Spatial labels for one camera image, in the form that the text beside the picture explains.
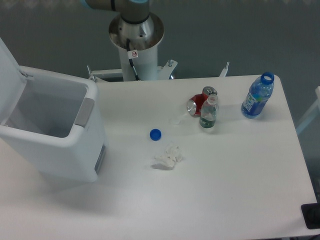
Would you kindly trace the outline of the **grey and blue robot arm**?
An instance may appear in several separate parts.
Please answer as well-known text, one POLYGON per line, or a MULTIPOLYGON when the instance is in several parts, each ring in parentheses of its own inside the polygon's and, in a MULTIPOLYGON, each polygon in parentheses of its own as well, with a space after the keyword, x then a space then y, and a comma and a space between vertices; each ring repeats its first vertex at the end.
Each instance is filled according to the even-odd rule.
POLYGON ((93 10, 119 12, 129 24, 140 24, 150 16, 149 0, 81 0, 85 7, 93 10))

